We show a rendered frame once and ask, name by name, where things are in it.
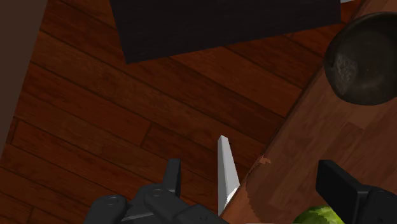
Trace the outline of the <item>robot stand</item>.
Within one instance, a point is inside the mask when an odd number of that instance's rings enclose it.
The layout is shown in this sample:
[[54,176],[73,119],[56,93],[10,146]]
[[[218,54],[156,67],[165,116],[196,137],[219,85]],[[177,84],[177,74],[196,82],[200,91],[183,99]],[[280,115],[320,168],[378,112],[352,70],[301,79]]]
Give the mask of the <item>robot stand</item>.
[[109,0],[126,63],[341,21],[340,0]]

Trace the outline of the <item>green watermelon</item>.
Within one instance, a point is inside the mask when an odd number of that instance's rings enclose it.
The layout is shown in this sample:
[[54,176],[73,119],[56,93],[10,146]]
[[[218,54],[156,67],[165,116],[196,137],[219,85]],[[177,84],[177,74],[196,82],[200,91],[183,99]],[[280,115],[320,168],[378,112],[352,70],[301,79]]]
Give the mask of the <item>green watermelon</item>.
[[299,214],[293,224],[345,224],[327,205],[310,207]]

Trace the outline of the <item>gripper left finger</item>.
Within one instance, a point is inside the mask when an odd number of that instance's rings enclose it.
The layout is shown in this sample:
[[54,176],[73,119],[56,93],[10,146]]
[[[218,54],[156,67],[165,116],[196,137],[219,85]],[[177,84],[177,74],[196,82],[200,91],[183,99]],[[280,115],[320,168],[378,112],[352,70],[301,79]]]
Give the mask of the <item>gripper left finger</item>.
[[188,204],[180,193],[181,160],[172,158],[161,183],[141,187],[131,201],[122,195],[99,197],[83,224],[188,224]]

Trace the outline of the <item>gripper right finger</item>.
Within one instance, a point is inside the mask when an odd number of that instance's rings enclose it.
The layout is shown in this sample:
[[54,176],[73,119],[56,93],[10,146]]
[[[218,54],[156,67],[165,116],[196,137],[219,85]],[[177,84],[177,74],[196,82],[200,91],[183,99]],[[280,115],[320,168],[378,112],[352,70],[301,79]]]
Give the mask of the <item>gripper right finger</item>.
[[332,160],[320,160],[316,191],[345,224],[397,224],[397,195],[364,185]]

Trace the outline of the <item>dark grey bowl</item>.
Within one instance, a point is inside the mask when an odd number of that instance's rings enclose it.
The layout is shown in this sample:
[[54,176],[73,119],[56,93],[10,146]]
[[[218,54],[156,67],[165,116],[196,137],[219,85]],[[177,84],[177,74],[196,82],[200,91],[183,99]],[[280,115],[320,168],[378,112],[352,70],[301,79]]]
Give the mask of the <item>dark grey bowl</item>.
[[330,42],[324,71],[335,95],[373,106],[397,97],[397,12],[382,11],[347,24]]

